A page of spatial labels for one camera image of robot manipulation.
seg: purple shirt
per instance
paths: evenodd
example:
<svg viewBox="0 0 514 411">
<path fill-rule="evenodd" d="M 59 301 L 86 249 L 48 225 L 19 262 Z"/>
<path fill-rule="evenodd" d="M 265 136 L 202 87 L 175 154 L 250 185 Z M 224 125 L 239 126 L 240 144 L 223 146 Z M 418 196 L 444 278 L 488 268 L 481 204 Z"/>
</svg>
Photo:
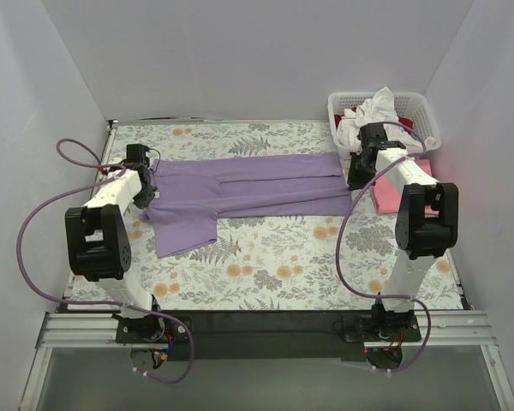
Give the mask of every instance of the purple shirt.
<svg viewBox="0 0 514 411">
<path fill-rule="evenodd" d="M 343 216 L 351 202 L 336 152 L 162 160 L 154 177 L 160 196 L 141 219 L 159 258 L 215 242 L 218 217 Z"/>
</svg>

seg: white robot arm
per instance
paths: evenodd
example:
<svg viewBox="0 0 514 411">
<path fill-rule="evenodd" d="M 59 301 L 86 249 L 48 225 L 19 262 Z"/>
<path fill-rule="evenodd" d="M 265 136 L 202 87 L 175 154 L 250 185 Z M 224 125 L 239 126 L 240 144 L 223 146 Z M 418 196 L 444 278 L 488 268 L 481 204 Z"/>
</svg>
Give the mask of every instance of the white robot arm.
<svg viewBox="0 0 514 411">
<path fill-rule="evenodd" d="M 397 260 L 382 295 L 415 297 L 434 261 L 457 242 L 458 189 L 428 176 L 408 157 L 399 141 L 389 141 L 383 123 L 360 129 L 362 149 L 353 153 L 349 170 L 349 190 L 366 186 L 375 173 L 387 169 L 400 158 L 402 163 L 385 176 L 402 195 L 395 235 Z M 430 207 L 435 215 L 426 215 Z M 407 298 L 377 300 L 372 307 L 371 326 L 380 332 L 409 327 L 414 321 L 414 302 Z"/>
<path fill-rule="evenodd" d="M 123 175 L 120 169 L 106 170 L 115 181 L 104 185 L 83 207 L 70 208 L 65 214 L 70 268 L 105 289 L 114 301 L 159 311 L 156 299 L 126 272 L 131 266 L 131 247 L 123 224 L 123 213 L 131 202 L 145 208 L 154 198 L 149 148 L 128 145 L 126 159 L 113 164 L 126 167 Z M 149 341 L 164 328 L 161 319 L 127 307 L 117 317 Z"/>
</svg>

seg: orange flower print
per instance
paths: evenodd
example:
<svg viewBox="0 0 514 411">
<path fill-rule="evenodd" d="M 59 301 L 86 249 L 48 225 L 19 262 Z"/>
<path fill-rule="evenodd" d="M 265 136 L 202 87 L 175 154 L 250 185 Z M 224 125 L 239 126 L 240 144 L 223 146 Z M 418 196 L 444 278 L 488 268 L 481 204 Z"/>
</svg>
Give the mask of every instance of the orange flower print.
<svg viewBox="0 0 514 411">
<path fill-rule="evenodd" d="M 231 264 L 228 267 L 226 267 L 226 275 L 232 278 L 239 277 L 241 271 L 242 270 L 240 269 L 240 266 L 238 264 Z"/>
<path fill-rule="evenodd" d="M 156 284 L 154 286 L 153 293 L 157 297 L 163 297 L 164 295 L 168 294 L 168 286 L 163 283 Z"/>
<path fill-rule="evenodd" d="M 130 240 L 138 240 L 143 236 L 143 232 L 140 229 L 135 231 L 128 231 L 128 238 Z"/>
<path fill-rule="evenodd" d="M 322 226 L 318 226 L 314 228 L 312 234 L 314 235 L 314 238 L 317 240 L 325 240 L 327 238 L 327 229 L 325 229 Z"/>
<path fill-rule="evenodd" d="M 291 269 L 288 265 L 281 265 L 278 267 L 276 274 L 278 275 L 278 278 L 287 280 L 291 277 Z"/>
<path fill-rule="evenodd" d="M 451 271 L 451 267 L 449 266 L 449 263 L 444 259 L 439 259 L 438 261 L 436 261 L 436 268 L 442 274 L 449 274 Z"/>
<path fill-rule="evenodd" d="M 379 280 L 371 280 L 368 287 L 372 293 L 377 294 L 383 289 L 383 284 Z"/>
</svg>

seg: table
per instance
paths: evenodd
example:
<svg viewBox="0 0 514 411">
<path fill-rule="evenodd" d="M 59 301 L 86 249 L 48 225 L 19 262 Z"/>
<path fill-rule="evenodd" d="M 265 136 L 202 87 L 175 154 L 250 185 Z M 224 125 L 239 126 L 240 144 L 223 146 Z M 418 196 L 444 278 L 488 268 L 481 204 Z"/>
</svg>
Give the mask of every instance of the table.
<svg viewBox="0 0 514 411">
<path fill-rule="evenodd" d="M 129 143 L 145 144 L 175 161 L 336 150 L 325 122 L 135 122 L 117 126 L 106 159 L 125 157 Z M 348 164 L 343 166 L 347 172 Z M 152 225 L 140 222 L 139 215 L 131 205 L 124 218 L 133 254 L 128 274 L 137 276 L 163 309 L 350 310 L 373 304 L 338 280 L 334 256 L 342 217 L 219 219 L 215 244 L 158 259 Z M 395 222 L 396 215 L 376 214 L 368 194 L 355 209 L 345 231 L 342 267 L 358 289 L 378 293 L 385 287 L 396 261 Z M 74 278 L 69 294 L 80 301 L 110 299 L 83 277 Z M 431 309 L 462 308 L 448 258 L 430 269 L 419 298 Z"/>
</svg>

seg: purple cable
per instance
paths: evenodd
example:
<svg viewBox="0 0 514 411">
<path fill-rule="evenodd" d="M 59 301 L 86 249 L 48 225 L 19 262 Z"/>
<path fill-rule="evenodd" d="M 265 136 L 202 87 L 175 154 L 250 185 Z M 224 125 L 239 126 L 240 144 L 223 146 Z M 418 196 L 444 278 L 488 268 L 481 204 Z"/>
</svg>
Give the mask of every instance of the purple cable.
<svg viewBox="0 0 514 411">
<path fill-rule="evenodd" d="M 89 152 L 93 156 L 93 158 L 95 158 L 97 160 L 98 163 L 97 164 L 86 164 L 86 163 L 81 163 L 79 161 L 73 160 L 72 158 L 69 158 L 65 153 L 63 153 L 61 151 L 61 144 L 62 143 L 66 143 L 66 142 L 74 143 L 74 144 L 82 147 L 87 152 Z M 108 167 L 111 167 L 113 165 L 116 166 L 116 167 L 118 166 L 118 164 L 101 164 L 97 154 L 95 154 L 95 152 L 93 152 L 88 146 L 84 145 L 83 143 L 80 143 L 77 140 L 61 139 L 61 140 L 59 140 L 57 142 L 56 149 L 57 149 L 57 152 L 59 153 L 59 155 L 62 158 L 64 158 L 65 160 L 67 160 L 68 162 L 70 162 L 72 164 L 79 165 L 80 167 L 87 167 L 87 168 L 91 168 L 91 169 L 97 169 L 97 168 L 100 168 L 100 167 L 108 168 Z M 122 171 L 120 172 L 120 174 L 118 174 L 117 178 L 123 176 L 123 174 L 126 172 L 126 168 L 123 165 L 120 165 L 120 167 L 122 168 Z M 126 308 L 129 308 L 129 309 L 138 311 L 140 313 L 150 314 L 150 315 L 154 315 L 156 317 L 160 317 L 162 319 L 167 319 L 169 321 L 173 321 L 174 323 L 176 323 L 176 324 L 180 325 L 181 327 L 183 327 L 187 331 L 187 337 L 188 337 L 188 341 L 189 341 L 189 344 L 190 344 L 190 358 L 188 360 L 187 369 L 185 370 L 185 372 L 183 374 L 181 374 L 181 376 L 179 376 L 178 378 L 169 380 L 169 379 L 162 378 L 159 375 L 154 374 L 152 372 L 147 372 L 146 370 L 143 370 L 143 369 L 140 369 L 140 368 L 136 368 L 137 371 L 143 373 L 144 375 L 147 375 L 148 377 L 157 379 L 158 381 L 160 381 L 160 382 L 162 382 L 164 384 L 177 384 L 177 383 L 183 381 L 187 377 L 187 375 L 190 372 L 190 370 L 192 368 L 192 365 L 194 363 L 194 339 L 192 337 L 192 333 L 190 332 L 190 329 L 182 321 L 180 321 L 179 319 L 176 319 L 175 317 L 171 317 L 170 315 L 167 315 L 167 314 L 156 313 L 154 311 L 146 310 L 144 308 L 135 307 L 135 306 L 132 306 L 131 304 L 124 304 L 124 303 L 121 303 L 121 302 L 118 302 L 118 301 L 73 301 L 73 300 L 63 300 L 63 299 L 57 298 L 57 297 L 55 297 L 53 295 L 46 294 L 46 292 L 44 292 L 41 289 L 39 289 L 36 286 L 36 284 L 33 282 L 33 280 L 31 280 L 31 278 L 29 277 L 29 275 L 27 273 L 27 269 L 25 268 L 25 263 L 23 262 L 23 256 L 22 256 L 23 236 L 25 235 L 25 231 L 27 230 L 27 226 L 29 225 L 31 220 L 34 218 L 34 216 L 36 216 L 36 214 L 38 214 L 43 208 L 45 208 L 46 206 L 48 206 L 49 204 L 51 204 L 51 203 L 53 203 L 53 202 L 55 202 L 57 200 L 63 199 L 63 198 L 68 197 L 68 196 L 70 196 L 72 194 L 77 194 L 77 193 L 80 193 L 82 191 L 89 190 L 90 188 L 104 186 L 105 184 L 107 184 L 107 183 L 109 183 L 109 182 L 111 182 L 113 180 L 115 180 L 115 179 L 114 178 L 109 178 L 109 179 L 106 179 L 106 180 L 102 180 L 101 182 L 96 182 L 96 183 L 90 184 L 88 186 L 76 188 L 76 189 L 70 190 L 70 191 L 68 191 L 66 193 L 56 195 L 55 197 L 52 197 L 52 198 L 44 201 L 42 204 L 38 205 L 34 210 L 32 210 L 31 213 L 27 216 L 27 218 L 25 218 L 25 221 L 23 221 L 23 224 L 21 225 L 21 228 L 19 229 L 19 234 L 17 235 L 17 243 L 16 243 L 16 246 L 15 246 L 15 252 L 16 252 L 16 255 L 17 255 L 17 264 L 19 266 L 19 270 L 21 272 L 21 275 L 23 276 L 23 279 L 25 280 L 27 285 L 30 287 L 30 289 L 32 291 L 34 291 L 36 294 L 38 294 L 40 297 L 45 298 L 46 300 L 53 301 L 53 302 L 56 302 L 58 304 L 64 303 L 64 304 L 73 304 L 73 305 L 77 305 L 77 306 L 92 306 L 92 305 L 108 304 L 108 305 L 111 305 L 111 306 L 126 307 Z"/>
<path fill-rule="evenodd" d="M 354 294 L 356 294 L 356 295 L 358 295 L 360 297 L 364 297 L 364 298 L 372 298 L 374 300 L 385 300 L 385 299 L 394 299 L 394 298 L 396 298 L 396 299 L 404 299 L 404 300 L 411 300 L 411 301 L 416 302 L 417 304 L 419 304 L 422 307 L 422 309 L 424 310 L 425 314 L 427 315 L 427 334 L 423 338 L 422 344 L 419 347 L 419 349 L 417 350 L 417 352 L 415 353 L 415 355 L 413 356 L 413 358 L 411 360 L 409 360 L 407 364 L 404 364 L 403 366 L 401 366 L 399 368 L 395 368 L 393 370 L 390 370 L 390 369 L 385 370 L 385 369 L 378 368 L 382 372 L 400 372 L 400 371 L 403 371 L 403 370 L 407 369 L 415 361 L 417 361 L 418 358 L 421 356 L 422 352 L 425 350 L 425 347 L 427 346 L 428 339 L 430 338 L 430 333 L 432 331 L 432 319 L 430 318 L 430 312 L 428 311 L 427 306 L 424 304 L 424 302 L 422 302 L 418 298 L 413 297 L 411 295 L 407 295 L 407 294 L 373 295 L 373 294 L 362 293 L 361 291 L 358 291 L 357 289 L 353 288 L 350 284 L 348 284 L 347 281 L 344 279 L 343 273 L 341 272 L 341 259 L 340 259 L 340 257 L 341 257 L 341 242 L 343 241 L 344 229 L 346 228 L 346 224 L 349 222 L 349 218 L 352 215 L 352 212 L 354 211 L 354 209 L 356 208 L 356 204 L 358 204 L 358 201 L 360 201 L 360 199 L 366 193 L 366 191 L 377 180 L 379 180 L 382 176 L 384 176 L 386 173 L 388 173 L 394 167 L 396 167 L 397 165 L 401 164 L 407 158 L 419 157 L 422 154 L 427 152 L 427 147 L 425 145 L 424 140 L 422 139 L 422 137 L 418 133 L 416 133 L 413 130 L 413 128 L 404 126 L 403 124 L 400 124 L 398 122 L 380 122 L 380 123 L 382 123 L 382 124 L 393 124 L 395 126 L 402 127 L 408 133 L 413 134 L 421 142 L 422 152 L 408 153 L 408 155 L 406 157 L 399 158 L 394 163 L 389 164 L 387 167 L 385 167 L 380 172 L 378 172 L 375 175 L 375 177 L 372 178 L 371 181 L 368 182 L 368 184 L 366 184 L 364 186 L 364 188 L 360 191 L 360 193 L 358 193 L 358 195 L 356 196 L 356 198 L 352 201 L 352 204 L 350 205 L 349 212 L 346 214 L 346 216 L 344 216 L 343 222 L 341 223 L 341 228 L 339 229 L 339 235 L 337 237 L 337 245 L 335 247 L 335 266 L 337 268 L 337 274 L 338 274 L 339 280 L 341 280 L 341 283 L 343 283 L 344 287 L 346 287 L 351 293 L 354 293 Z"/>
</svg>

